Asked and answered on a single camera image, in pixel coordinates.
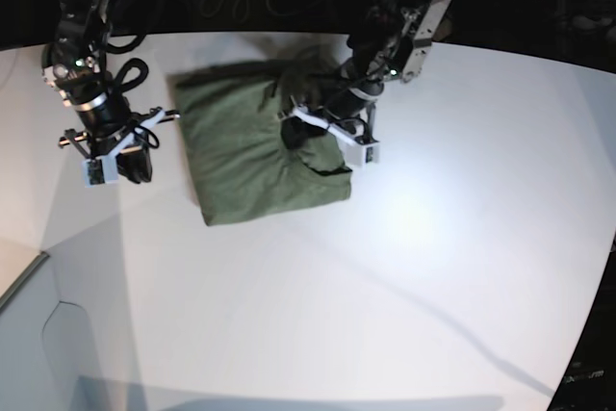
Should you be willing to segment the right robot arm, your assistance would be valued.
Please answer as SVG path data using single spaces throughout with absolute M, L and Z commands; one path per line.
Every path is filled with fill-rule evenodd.
M 60 0 L 60 20 L 52 42 L 41 53 L 45 83 L 72 109 L 83 124 L 64 131 L 61 148 L 76 149 L 84 181 L 89 187 L 126 178 L 134 184 L 152 179 L 151 151 L 159 148 L 156 125 L 179 118 L 176 111 L 152 108 L 135 112 L 126 97 L 144 83 L 148 65 L 128 60 L 118 72 L 108 68 L 110 55 L 135 50 L 145 39 L 138 34 L 116 46 L 110 37 L 121 0 Z

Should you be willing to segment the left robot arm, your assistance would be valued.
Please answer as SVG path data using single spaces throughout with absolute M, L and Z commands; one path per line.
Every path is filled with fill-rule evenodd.
M 361 147 L 374 142 L 376 103 L 390 81 L 416 78 L 451 0 L 370 0 L 333 64 L 317 53 L 295 59 L 284 75 L 282 140 L 297 149 L 331 134 Z

